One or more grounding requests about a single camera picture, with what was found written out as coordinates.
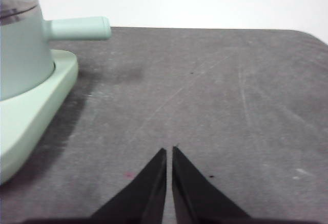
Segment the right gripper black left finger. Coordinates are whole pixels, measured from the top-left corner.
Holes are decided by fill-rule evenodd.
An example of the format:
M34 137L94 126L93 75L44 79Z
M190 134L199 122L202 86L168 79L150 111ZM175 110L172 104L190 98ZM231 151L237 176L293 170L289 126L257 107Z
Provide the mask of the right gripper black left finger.
M89 223L162 223L167 152L160 149L139 174L88 219Z

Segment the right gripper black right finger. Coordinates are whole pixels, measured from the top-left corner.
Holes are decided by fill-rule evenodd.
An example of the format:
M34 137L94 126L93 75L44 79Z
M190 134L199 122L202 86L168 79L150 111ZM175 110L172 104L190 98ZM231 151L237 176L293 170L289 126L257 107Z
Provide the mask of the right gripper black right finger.
M172 191L178 223L254 223L242 208L216 189L173 147Z

